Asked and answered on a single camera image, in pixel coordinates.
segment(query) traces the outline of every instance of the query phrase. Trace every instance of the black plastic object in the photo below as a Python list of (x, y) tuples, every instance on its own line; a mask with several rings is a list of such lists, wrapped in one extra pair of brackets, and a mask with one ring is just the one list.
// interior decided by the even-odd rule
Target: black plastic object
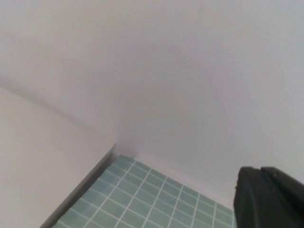
[(304, 185), (272, 167), (243, 167), (234, 198), (237, 228), (304, 228)]

